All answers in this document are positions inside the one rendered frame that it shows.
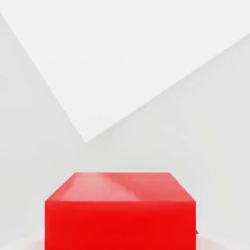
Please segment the small red cube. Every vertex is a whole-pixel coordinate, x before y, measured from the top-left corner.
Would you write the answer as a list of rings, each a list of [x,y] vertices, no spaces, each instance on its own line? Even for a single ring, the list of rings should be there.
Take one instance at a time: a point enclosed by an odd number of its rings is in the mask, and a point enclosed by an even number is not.
[[[196,202],[170,173],[74,173],[44,204],[44,250],[196,250]]]

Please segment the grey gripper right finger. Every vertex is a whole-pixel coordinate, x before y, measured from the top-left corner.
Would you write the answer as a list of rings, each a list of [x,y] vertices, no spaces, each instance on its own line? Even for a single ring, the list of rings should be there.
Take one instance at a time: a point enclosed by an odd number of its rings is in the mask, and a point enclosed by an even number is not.
[[[223,250],[223,247],[215,241],[196,232],[196,250]]]

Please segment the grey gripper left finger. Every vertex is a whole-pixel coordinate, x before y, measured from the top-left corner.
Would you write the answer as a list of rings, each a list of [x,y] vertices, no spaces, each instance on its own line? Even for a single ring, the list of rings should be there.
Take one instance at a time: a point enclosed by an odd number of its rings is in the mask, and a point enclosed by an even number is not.
[[[36,239],[35,241],[29,243],[24,250],[44,250],[44,239]]]

